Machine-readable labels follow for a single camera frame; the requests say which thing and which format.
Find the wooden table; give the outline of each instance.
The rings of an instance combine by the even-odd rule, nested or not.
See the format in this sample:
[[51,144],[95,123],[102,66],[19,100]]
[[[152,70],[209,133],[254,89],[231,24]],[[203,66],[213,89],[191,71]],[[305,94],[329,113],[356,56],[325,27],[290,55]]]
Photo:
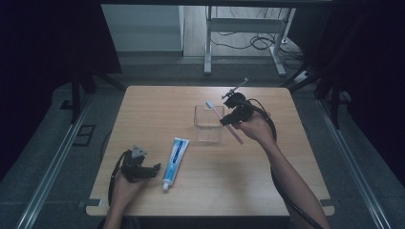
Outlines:
[[[219,144],[196,141],[194,107],[211,100],[223,105],[222,87],[129,87],[117,115],[102,160],[92,199],[99,206],[88,206],[92,216],[105,216],[110,175],[119,156],[134,144],[148,152],[143,166],[161,163],[152,178],[128,209],[127,215],[152,216],[288,216],[270,176],[270,166],[258,143],[238,132],[240,145],[223,129]],[[287,89],[240,88],[246,98],[256,98],[277,127],[278,144],[319,199],[330,199],[325,182],[309,146],[306,133]],[[174,185],[162,191],[162,178],[175,137],[190,140]],[[324,207],[327,215],[332,206]]]

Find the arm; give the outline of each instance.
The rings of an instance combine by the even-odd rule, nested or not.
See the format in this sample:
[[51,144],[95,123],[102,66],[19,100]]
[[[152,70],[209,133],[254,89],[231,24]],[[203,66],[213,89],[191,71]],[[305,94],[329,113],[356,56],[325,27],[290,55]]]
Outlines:
[[[242,130],[248,137],[256,140],[262,146],[271,164],[271,169],[286,196],[323,228],[330,228],[315,194],[284,157],[263,117],[255,112],[248,122],[233,124],[233,126],[235,129]],[[300,215],[288,205],[286,206],[297,228],[312,228]]]
[[113,197],[105,219],[104,229],[118,229],[121,227],[122,216],[126,207],[135,198],[144,183],[145,180],[130,183],[120,171],[117,172]]

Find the gray carpet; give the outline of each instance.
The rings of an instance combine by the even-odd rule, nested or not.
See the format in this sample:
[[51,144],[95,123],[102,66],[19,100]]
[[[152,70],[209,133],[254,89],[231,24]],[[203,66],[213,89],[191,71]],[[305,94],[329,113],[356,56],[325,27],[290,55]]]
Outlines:
[[[126,86],[235,86],[248,77],[249,87],[277,87],[286,80],[276,74],[268,59],[215,59],[209,76],[203,74],[201,59],[151,57],[149,60],[131,61],[122,60],[124,73],[112,75]],[[288,74],[294,72],[292,69],[287,71]],[[87,216],[83,202],[92,191],[105,147],[103,143],[113,128],[124,92],[97,77],[95,81],[98,90],[83,121],[83,125],[95,125],[94,136],[87,147],[71,148],[34,228],[96,228],[101,221],[101,218]],[[376,228],[312,96],[314,87],[309,85],[296,92],[293,99],[335,205],[336,212],[329,217],[330,225],[332,228]],[[71,120],[71,111],[62,111],[59,107],[64,100],[70,99],[70,85],[55,90],[52,107],[21,157],[0,183],[1,228],[17,225],[36,185],[52,161]],[[344,106],[340,108],[339,121],[342,133],[386,211],[390,224],[393,228],[405,228],[404,188],[357,129]],[[76,139],[76,143],[81,142],[80,137]],[[200,219],[144,218],[139,221],[142,228],[271,228],[267,218],[204,219],[204,224]]]

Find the white wall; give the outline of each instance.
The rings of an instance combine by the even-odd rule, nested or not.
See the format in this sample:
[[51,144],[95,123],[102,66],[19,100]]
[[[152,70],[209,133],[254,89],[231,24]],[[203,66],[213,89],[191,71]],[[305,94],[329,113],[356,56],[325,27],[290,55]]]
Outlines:
[[101,7],[117,52],[182,51],[183,6]]

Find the transparent box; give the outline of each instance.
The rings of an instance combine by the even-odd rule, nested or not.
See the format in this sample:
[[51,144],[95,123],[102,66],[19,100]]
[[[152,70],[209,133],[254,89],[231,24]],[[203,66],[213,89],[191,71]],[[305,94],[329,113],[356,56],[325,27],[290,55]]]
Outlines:
[[[215,106],[215,110],[224,116],[224,107]],[[223,125],[215,111],[205,105],[197,105],[194,112],[194,126],[196,127],[197,141],[220,142]]]

